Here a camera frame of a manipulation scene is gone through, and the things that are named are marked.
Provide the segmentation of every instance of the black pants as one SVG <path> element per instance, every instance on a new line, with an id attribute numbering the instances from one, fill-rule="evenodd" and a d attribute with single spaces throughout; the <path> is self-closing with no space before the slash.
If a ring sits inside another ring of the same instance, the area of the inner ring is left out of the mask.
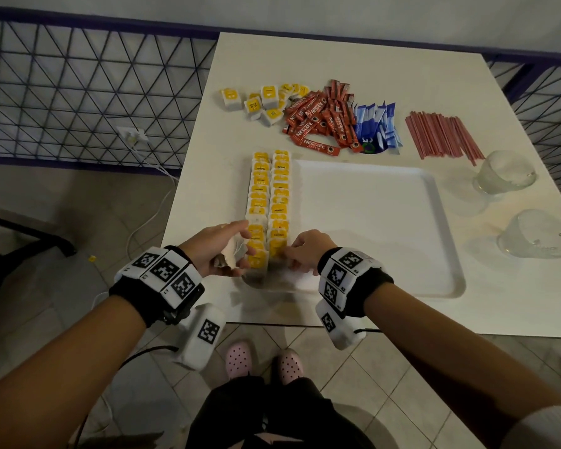
<path id="1" fill-rule="evenodd" d="M 235 378 L 210 392 L 191 425 L 186 447 L 227 449 L 261 432 L 301 439 L 307 447 L 374 449 L 311 379 L 273 387 L 266 386 L 261 377 Z"/>

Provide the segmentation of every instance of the pink shoe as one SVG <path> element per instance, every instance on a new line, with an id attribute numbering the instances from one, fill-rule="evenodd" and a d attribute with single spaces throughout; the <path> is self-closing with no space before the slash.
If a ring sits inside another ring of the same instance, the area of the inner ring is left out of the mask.
<path id="1" fill-rule="evenodd" d="M 229 379 L 251 375 L 251 352 L 247 342 L 235 342 L 228 348 L 227 374 Z"/>
<path id="2" fill-rule="evenodd" d="M 279 353 L 279 378 L 283 386 L 291 383 L 294 379 L 304 377 L 303 364 L 299 355 L 291 348 Z"/>

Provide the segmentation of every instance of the white sleeve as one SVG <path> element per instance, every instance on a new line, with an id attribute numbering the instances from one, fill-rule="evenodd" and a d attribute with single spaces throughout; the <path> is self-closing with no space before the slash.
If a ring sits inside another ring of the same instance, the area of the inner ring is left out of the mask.
<path id="1" fill-rule="evenodd" d="M 539 409 L 516 423 L 501 449 L 561 449 L 561 406 Z"/>

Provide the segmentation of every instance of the qr code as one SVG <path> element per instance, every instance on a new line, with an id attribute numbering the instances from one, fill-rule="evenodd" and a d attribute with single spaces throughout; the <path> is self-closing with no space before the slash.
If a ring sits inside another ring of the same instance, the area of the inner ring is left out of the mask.
<path id="1" fill-rule="evenodd" d="M 364 259 L 357 256 L 353 252 L 347 252 L 344 256 L 339 258 L 338 262 L 345 265 L 349 269 L 355 268 L 358 264 L 363 262 Z"/>
<path id="2" fill-rule="evenodd" d="M 195 288 L 195 283 L 187 272 L 182 273 L 174 282 L 170 285 L 176 294 L 179 295 L 181 299 L 185 299 L 188 294 L 190 294 Z"/>
<path id="3" fill-rule="evenodd" d="M 330 317 L 329 313 L 326 313 L 320 318 L 322 320 L 322 324 L 326 328 L 327 332 L 331 332 L 334 328 L 336 328 L 333 319 Z"/>
<path id="4" fill-rule="evenodd" d="M 216 323 L 212 323 L 209 319 L 206 319 L 197 336 L 212 345 L 214 343 L 214 339 L 216 339 L 218 331 L 220 331 L 220 326 Z"/>
<path id="5" fill-rule="evenodd" d="M 333 304 L 337 303 L 337 289 L 328 282 L 324 283 L 324 297 Z"/>
<path id="6" fill-rule="evenodd" d="M 150 272 L 163 282 L 168 282 L 168 280 L 174 276 L 179 269 L 180 268 L 176 264 L 166 258 L 163 258 L 156 263 L 152 269 L 150 269 Z"/>
<path id="7" fill-rule="evenodd" d="M 135 260 L 131 266 L 137 266 L 138 268 L 147 268 L 152 262 L 158 258 L 159 255 L 151 254 L 149 252 L 144 253 L 137 260 Z"/>
<path id="8" fill-rule="evenodd" d="M 345 278 L 346 274 L 347 271 L 345 271 L 343 268 L 341 268 L 338 264 L 335 263 L 333 264 L 333 267 L 330 269 L 327 279 L 344 291 L 344 287 L 341 287 L 341 282 Z"/>

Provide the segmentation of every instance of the pile of stir sticks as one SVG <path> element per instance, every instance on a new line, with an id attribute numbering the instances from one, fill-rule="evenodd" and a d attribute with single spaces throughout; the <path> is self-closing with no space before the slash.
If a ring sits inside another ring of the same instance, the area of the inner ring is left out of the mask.
<path id="1" fill-rule="evenodd" d="M 421 159 L 427 156 L 461 157 L 465 153 L 475 166 L 476 160 L 485 158 L 458 117 L 411 112 L 405 122 Z"/>

